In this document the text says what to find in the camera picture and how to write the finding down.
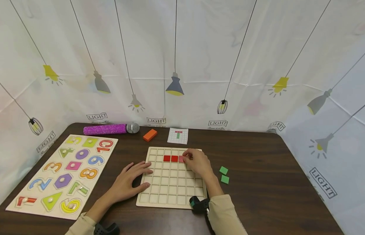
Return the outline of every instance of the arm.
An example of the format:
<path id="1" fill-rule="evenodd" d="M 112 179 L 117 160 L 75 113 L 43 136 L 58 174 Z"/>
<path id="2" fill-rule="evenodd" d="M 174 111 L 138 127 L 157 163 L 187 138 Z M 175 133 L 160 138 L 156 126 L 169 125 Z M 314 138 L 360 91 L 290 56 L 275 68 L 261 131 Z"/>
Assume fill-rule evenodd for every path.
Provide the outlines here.
<path id="1" fill-rule="evenodd" d="M 247 235 L 230 196 L 224 195 L 208 157 L 197 149 L 187 149 L 182 155 L 185 163 L 205 181 L 210 195 L 210 212 L 207 216 L 215 234 L 225 235 L 230 232 L 232 235 Z"/>
<path id="2" fill-rule="evenodd" d="M 135 166 L 133 164 L 130 163 L 123 168 L 108 192 L 99 198 L 87 213 L 82 213 L 65 235 L 93 235 L 96 223 L 114 203 L 131 198 L 150 186 L 149 183 L 143 183 L 133 188 L 131 184 L 143 173 L 152 173 L 152 170 L 146 169 L 151 163 L 142 161 Z"/>

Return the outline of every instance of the orange block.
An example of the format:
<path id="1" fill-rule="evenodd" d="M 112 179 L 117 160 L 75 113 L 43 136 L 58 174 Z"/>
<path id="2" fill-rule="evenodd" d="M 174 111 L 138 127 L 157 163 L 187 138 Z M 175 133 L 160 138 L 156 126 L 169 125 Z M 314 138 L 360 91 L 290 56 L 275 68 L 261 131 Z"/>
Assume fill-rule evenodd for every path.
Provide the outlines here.
<path id="1" fill-rule="evenodd" d="M 147 132 L 147 134 L 145 134 L 143 136 L 143 139 L 147 142 L 149 142 L 152 138 L 155 137 L 155 135 L 157 135 L 157 131 L 155 131 L 154 129 L 151 129 L 149 132 Z"/>

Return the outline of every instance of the green square puzzle piece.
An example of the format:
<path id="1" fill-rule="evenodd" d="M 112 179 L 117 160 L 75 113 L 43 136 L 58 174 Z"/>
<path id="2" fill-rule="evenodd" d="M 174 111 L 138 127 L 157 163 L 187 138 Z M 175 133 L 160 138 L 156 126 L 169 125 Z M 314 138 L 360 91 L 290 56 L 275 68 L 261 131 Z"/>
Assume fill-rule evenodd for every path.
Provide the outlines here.
<path id="1" fill-rule="evenodd" d="M 223 183 L 228 184 L 229 183 L 229 177 L 228 176 L 222 176 L 222 179 L 220 181 L 222 181 Z"/>
<path id="2" fill-rule="evenodd" d="M 222 173 L 223 175 L 227 175 L 228 169 L 225 168 L 224 166 L 222 166 L 219 170 L 220 173 Z"/>

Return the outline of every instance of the pattern card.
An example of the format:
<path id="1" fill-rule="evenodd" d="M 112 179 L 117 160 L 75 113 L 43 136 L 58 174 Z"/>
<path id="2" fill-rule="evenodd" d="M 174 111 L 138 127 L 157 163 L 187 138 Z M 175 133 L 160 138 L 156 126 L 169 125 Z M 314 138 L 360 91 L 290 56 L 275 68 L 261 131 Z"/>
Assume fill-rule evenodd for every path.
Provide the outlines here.
<path id="1" fill-rule="evenodd" d="M 117 141 L 71 134 L 6 210 L 76 220 Z"/>
<path id="2" fill-rule="evenodd" d="M 206 185 L 202 177 L 180 161 L 180 156 L 185 150 L 148 148 L 146 163 L 152 163 L 148 168 L 152 169 L 153 173 L 142 176 L 141 183 L 148 182 L 150 187 L 138 194 L 137 206 L 192 210 L 189 203 L 192 196 L 197 196 L 199 200 L 207 198 Z"/>
<path id="3" fill-rule="evenodd" d="M 189 129 L 169 129 L 168 143 L 187 144 Z"/>

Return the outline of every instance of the sleeve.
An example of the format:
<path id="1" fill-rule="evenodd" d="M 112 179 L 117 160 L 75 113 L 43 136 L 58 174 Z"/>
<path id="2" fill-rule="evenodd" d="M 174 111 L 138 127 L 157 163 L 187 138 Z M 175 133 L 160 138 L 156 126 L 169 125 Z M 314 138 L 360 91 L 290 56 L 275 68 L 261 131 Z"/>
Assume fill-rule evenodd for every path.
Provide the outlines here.
<path id="1" fill-rule="evenodd" d="M 213 196 L 209 207 L 207 216 L 216 235 L 247 235 L 229 195 Z"/>
<path id="2" fill-rule="evenodd" d="M 81 213 L 65 235 L 93 235 L 96 222 L 85 215 L 86 213 Z"/>

